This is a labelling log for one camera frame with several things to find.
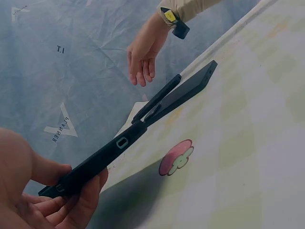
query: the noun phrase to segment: wrinkled fabric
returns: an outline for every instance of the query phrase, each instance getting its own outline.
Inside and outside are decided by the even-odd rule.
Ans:
[[[244,16],[257,0],[224,0],[169,34],[145,88],[129,82],[126,48],[158,0],[2,0],[0,126],[44,157],[73,167],[106,144],[137,101],[169,80]],[[43,185],[30,182],[26,192]]]

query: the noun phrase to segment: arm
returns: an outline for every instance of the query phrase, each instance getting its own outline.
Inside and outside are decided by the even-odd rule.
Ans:
[[[174,14],[179,16],[183,22],[194,18],[198,13],[219,3],[221,0],[162,0],[157,7],[157,12],[170,27],[173,25],[165,18],[161,12],[161,7],[171,9]]]

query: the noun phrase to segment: hand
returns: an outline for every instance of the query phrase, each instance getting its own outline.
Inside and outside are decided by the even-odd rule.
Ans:
[[[170,27],[158,13],[155,13],[143,25],[135,40],[127,49],[130,81],[142,87],[145,79],[151,82],[155,77],[155,59],[163,47]]]
[[[23,194],[30,179],[53,186],[71,170],[36,154],[18,134],[0,128],[0,228],[84,229],[105,184],[105,169],[70,199]]]

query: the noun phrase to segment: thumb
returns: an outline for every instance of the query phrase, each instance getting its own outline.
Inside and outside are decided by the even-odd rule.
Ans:
[[[41,184],[53,186],[58,180],[71,171],[71,166],[59,164],[55,161],[45,159],[33,152],[31,179]]]

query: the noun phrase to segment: green checkered pattern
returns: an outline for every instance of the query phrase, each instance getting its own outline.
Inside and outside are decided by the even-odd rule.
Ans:
[[[183,80],[211,60],[208,86],[116,161],[95,215],[105,227],[304,228],[305,1],[261,1]],[[159,176],[185,139],[186,166]]]

